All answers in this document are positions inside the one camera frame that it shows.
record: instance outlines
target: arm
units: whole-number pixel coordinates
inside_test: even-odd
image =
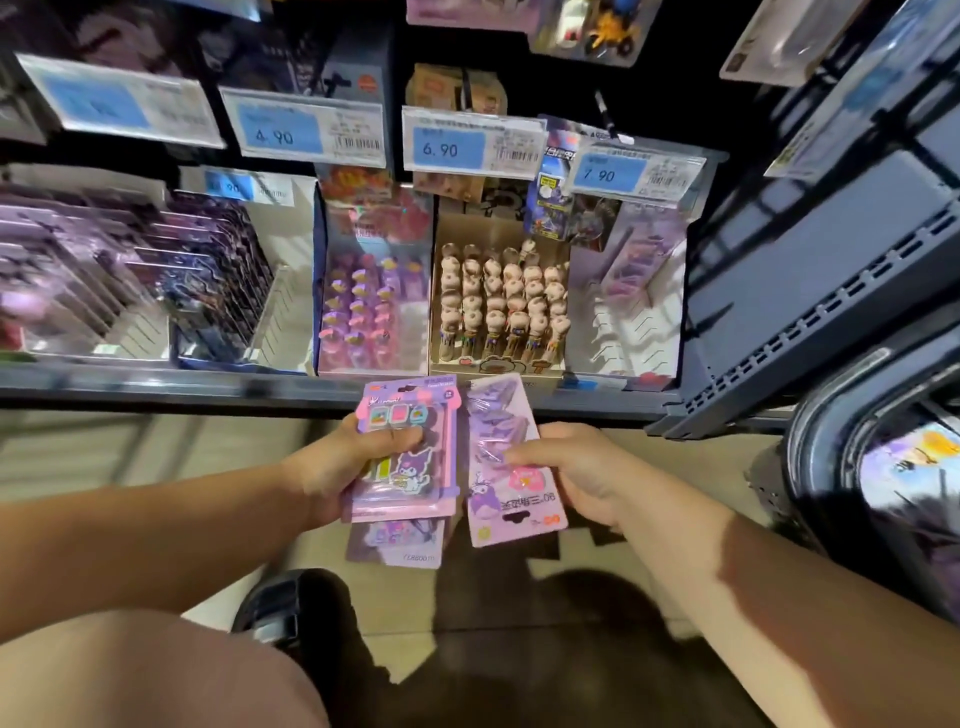
[[[960,631],[735,514],[585,425],[545,425],[511,462],[560,470],[780,728],[960,724]]]
[[[417,428],[332,434],[280,463],[0,505],[0,643],[82,614],[186,609],[339,517],[340,492]]]

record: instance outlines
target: cardboard box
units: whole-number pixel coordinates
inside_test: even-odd
[[[484,359],[474,359],[471,356],[461,356],[460,339],[454,358],[450,361],[440,360],[440,275],[441,249],[446,243],[454,243],[461,250],[466,245],[473,244],[480,250],[497,250],[502,252],[506,248],[517,248],[528,236],[523,231],[523,223],[498,217],[482,215],[465,215],[453,212],[443,212],[438,216],[437,235],[433,254],[433,299],[430,305],[430,374],[455,374],[460,379],[474,379],[480,376],[500,375],[507,372],[517,372],[526,386],[555,389],[564,374],[564,348],[561,346],[559,355],[552,364],[535,359],[530,364],[524,364],[519,359],[504,358],[502,355],[488,356]],[[569,246],[557,240],[537,238],[537,251],[540,253],[540,266],[559,265],[570,258]],[[486,336],[486,330],[480,329],[481,340]]]

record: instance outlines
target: blister pack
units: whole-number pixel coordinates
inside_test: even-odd
[[[370,382],[357,407],[359,428],[420,426],[413,451],[370,463],[345,495],[349,522],[452,516],[456,485],[456,433],[460,393],[455,376]]]

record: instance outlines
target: cartoon character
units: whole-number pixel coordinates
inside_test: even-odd
[[[470,486],[470,497],[467,503],[473,515],[483,521],[489,521],[500,513],[500,500],[493,489],[493,481],[486,479],[480,473]]]
[[[396,461],[393,482],[404,493],[416,495],[430,485],[430,461],[433,449],[420,452],[403,452]]]

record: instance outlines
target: pink eraser package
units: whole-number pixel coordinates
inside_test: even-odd
[[[473,545],[489,546],[566,528],[566,513],[549,468],[514,468],[513,445],[537,440],[520,375],[475,379],[467,390],[470,430],[467,518]]]
[[[361,432],[423,428],[420,446],[370,463],[344,496],[346,522],[434,519],[457,507],[457,377],[368,382],[357,406]]]

